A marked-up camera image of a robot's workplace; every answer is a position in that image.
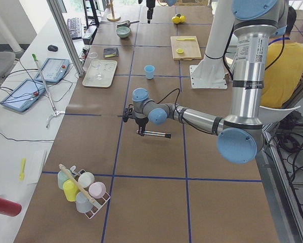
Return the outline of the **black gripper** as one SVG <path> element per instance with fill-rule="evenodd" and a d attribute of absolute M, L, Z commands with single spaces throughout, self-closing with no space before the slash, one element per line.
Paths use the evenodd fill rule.
<path fill-rule="evenodd" d="M 133 104 L 129 104 L 128 107 L 124 109 L 123 114 L 122 114 L 123 122 L 126 123 L 129 118 L 134 119 L 136 124 L 138 124 L 138 126 L 139 126 L 138 134 L 140 136 L 145 136 L 145 126 L 148 123 L 148 118 L 147 117 L 138 118 L 134 113 Z"/>
<path fill-rule="evenodd" d="M 147 23 L 150 23 L 153 16 L 153 9 L 155 7 L 155 0 L 146 0 L 147 11 Z"/>

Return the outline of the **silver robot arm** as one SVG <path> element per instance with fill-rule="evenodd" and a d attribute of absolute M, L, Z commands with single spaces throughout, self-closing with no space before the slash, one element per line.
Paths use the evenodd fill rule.
<path fill-rule="evenodd" d="M 147 10 L 147 23 L 150 24 L 152 17 L 153 17 L 153 12 L 154 8 L 156 6 L 156 0 L 145 0 L 146 2 L 146 7 L 148 8 Z M 158 1 L 159 4 L 164 4 L 165 6 L 173 6 L 176 3 L 176 0 L 164 0 L 164 1 Z"/>
<path fill-rule="evenodd" d="M 205 56 L 190 74 L 193 87 L 216 87 L 229 38 L 237 37 L 230 110 L 226 117 L 177 103 L 157 103 L 146 89 L 137 88 L 132 93 L 132 105 L 123 112 L 123 121 L 135 120 L 139 126 L 137 133 L 145 136 L 148 122 L 160 125 L 171 118 L 216 135 L 217 149 L 224 159 L 236 164 L 253 160 L 264 144 L 265 121 L 260 102 L 269 38 L 285 32 L 287 15 L 288 1 L 218 2 Z"/>

